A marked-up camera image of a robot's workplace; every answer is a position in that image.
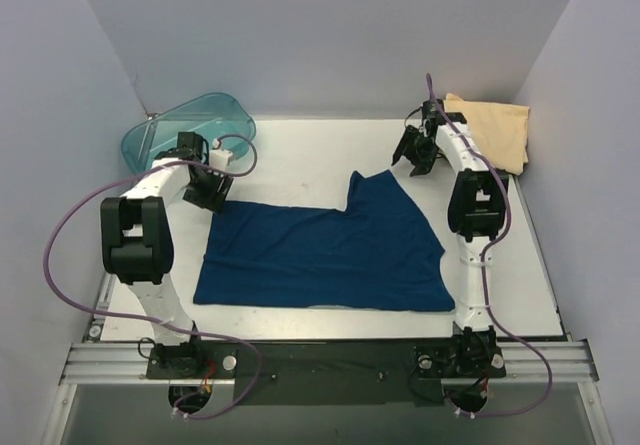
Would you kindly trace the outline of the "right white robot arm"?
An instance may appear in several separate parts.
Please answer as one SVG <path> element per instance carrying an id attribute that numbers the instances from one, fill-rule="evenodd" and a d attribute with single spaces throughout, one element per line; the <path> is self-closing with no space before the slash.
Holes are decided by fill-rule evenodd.
<path id="1" fill-rule="evenodd" d="M 392 163 L 406 159 L 411 176 L 429 174 L 438 158 L 445 158 L 455 173 L 447 223 L 455 235 L 463 266 L 456 298 L 452 344 L 441 356 L 422 355 L 420 364 L 438 362 L 458 374 L 477 368 L 504 367 L 489 314 L 491 248 L 508 232 L 509 175 L 492 168 L 471 136 L 460 113 L 443 112 L 443 101 L 429 99 L 407 116 L 420 115 L 420 123 L 404 123 L 404 132 L 392 155 Z"/>

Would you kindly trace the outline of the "blue t shirt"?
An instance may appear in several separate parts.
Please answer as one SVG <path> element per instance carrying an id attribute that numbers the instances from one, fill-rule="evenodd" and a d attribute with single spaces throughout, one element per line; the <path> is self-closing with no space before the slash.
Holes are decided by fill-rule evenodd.
<path id="1" fill-rule="evenodd" d="M 212 221 L 193 301 L 450 312 L 444 253 L 391 172 L 353 172 L 343 210 L 227 203 Z"/>

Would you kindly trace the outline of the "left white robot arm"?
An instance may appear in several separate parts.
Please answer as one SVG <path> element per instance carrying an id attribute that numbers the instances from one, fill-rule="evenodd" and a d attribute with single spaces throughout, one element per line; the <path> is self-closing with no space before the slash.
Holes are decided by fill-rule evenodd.
<path id="1" fill-rule="evenodd" d="M 152 325 L 153 341 L 175 347 L 170 365 L 184 377 L 203 370 L 206 353 L 189 342 L 195 325 L 171 279 L 175 254 L 166 206 L 181 200 L 220 212 L 233 183 L 232 160 L 219 139 L 209 148 L 201 135 L 180 132 L 177 146 L 156 156 L 152 173 L 100 205 L 104 268 L 128 286 L 147 316 L 160 320 Z"/>

